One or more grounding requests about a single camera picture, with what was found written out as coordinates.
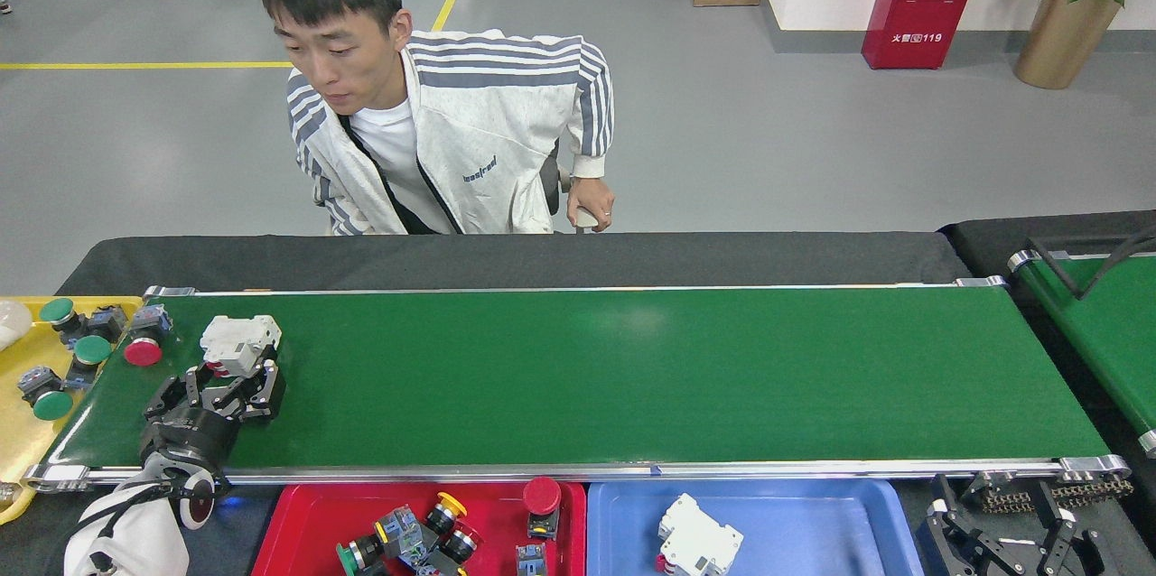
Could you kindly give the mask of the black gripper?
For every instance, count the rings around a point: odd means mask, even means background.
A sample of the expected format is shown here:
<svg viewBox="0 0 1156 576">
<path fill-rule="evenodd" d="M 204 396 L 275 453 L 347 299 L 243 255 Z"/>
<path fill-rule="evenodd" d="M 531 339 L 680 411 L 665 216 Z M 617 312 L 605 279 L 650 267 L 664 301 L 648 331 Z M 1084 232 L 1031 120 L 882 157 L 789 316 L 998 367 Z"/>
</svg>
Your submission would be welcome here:
<svg viewBox="0 0 1156 576">
<path fill-rule="evenodd" d="M 1082 534 L 1074 514 L 1058 504 L 1048 483 L 1038 482 L 1038 518 L 1046 536 L 1036 542 L 988 542 L 966 514 L 934 499 L 917 542 L 928 575 L 1101 575 L 1098 547 Z"/>
<path fill-rule="evenodd" d="M 265 359 L 252 376 L 238 376 L 216 396 L 216 411 L 205 407 L 202 390 L 215 377 L 210 367 L 190 367 L 161 383 L 144 407 L 140 460 L 173 465 L 177 468 L 205 468 L 212 477 L 222 474 L 242 423 L 274 419 L 284 399 L 286 381 L 275 359 Z"/>
</svg>

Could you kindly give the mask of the person's left hand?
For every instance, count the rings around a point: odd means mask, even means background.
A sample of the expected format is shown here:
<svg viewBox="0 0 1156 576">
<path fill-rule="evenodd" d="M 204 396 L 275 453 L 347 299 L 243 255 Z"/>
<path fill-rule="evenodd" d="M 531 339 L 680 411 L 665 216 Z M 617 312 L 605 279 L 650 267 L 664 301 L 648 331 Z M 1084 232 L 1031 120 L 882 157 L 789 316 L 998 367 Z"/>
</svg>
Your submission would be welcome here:
<svg viewBox="0 0 1156 576">
<path fill-rule="evenodd" d="M 579 226 L 579 214 L 586 211 L 594 217 L 594 232 L 603 232 L 612 226 L 612 207 L 615 194 L 601 178 L 573 177 L 566 193 L 566 219 L 570 226 Z"/>
</svg>

